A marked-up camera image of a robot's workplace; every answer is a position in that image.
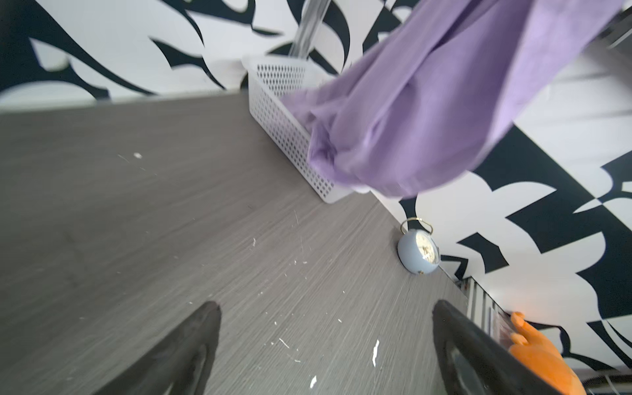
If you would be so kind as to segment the purple t-shirt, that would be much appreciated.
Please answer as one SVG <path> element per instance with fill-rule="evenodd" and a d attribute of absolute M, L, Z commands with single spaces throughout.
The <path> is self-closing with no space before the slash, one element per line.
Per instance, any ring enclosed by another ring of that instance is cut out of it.
<path fill-rule="evenodd" d="M 322 87 L 283 98 L 336 184 L 411 197 L 474 169 L 623 8 L 620 1 L 422 1 Z"/>

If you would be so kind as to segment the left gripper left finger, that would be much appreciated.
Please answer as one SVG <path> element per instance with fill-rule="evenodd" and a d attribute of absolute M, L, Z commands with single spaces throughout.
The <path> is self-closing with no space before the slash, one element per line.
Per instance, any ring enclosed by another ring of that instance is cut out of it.
<path fill-rule="evenodd" d="M 216 358 L 222 310 L 203 303 L 97 394 L 203 394 Z"/>

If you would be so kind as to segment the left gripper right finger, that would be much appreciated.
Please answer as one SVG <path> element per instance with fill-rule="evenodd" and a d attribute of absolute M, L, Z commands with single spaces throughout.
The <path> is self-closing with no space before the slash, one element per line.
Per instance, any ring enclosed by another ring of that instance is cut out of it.
<path fill-rule="evenodd" d="M 448 301 L 432 311 L 433 340 L 447 394 L 557 394 Z"/>

